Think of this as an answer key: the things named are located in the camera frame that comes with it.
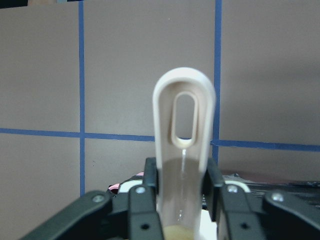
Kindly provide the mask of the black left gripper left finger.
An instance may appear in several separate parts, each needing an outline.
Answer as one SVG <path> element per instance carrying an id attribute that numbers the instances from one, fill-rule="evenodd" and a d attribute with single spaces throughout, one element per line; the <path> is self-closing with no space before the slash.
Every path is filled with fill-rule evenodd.
<path id="1" fill-rule="evenodd" d="M 112 194 L 93 190 L 31 230 L 24 240 L 162 240 L 156 208 L 156 159 L 145 160 L 141 184 Z"/>

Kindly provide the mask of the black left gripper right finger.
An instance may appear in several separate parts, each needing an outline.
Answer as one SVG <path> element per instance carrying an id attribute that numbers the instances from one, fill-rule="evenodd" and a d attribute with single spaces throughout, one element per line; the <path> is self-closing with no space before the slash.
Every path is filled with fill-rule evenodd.
<path id="1" fill-rule="evenodd" d="M 252 182 L 222 175 L 209 158 L 202 207 L 215 222 L 218 240 L 318 240 L 320 183 Z"/>

